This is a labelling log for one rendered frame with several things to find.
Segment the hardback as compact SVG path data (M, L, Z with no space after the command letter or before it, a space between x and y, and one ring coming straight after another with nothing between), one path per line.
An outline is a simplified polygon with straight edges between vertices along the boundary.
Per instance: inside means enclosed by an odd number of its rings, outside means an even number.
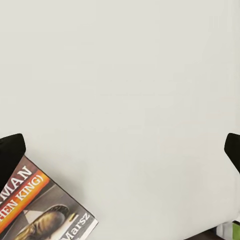
M98 223L25 155L0 193L0 240L86 240Z

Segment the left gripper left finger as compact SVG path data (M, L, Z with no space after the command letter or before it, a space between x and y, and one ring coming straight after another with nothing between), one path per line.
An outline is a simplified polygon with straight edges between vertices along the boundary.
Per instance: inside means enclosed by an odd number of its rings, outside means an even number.
M26 153L22 133L0 138L0 193Z

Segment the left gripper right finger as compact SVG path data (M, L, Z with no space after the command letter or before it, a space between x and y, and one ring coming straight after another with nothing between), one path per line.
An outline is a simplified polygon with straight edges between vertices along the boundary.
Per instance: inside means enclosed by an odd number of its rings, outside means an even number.
M240 135L229 133L225 141L224 150L240 173Z

